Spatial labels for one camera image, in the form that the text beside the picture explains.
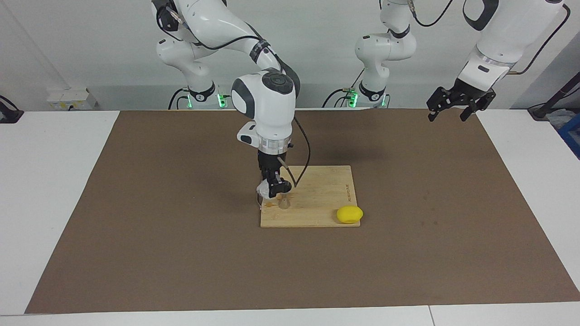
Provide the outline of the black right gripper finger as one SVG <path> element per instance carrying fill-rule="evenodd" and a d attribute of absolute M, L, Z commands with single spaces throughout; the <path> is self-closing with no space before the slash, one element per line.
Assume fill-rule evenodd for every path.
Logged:
<path fill-rule="evenodd" d="M 292 184 L 288 180 L 281 179 L 268 181 L 268 196 L 275 198 L 278 194 L 288 193 L 292 190 Z"/>

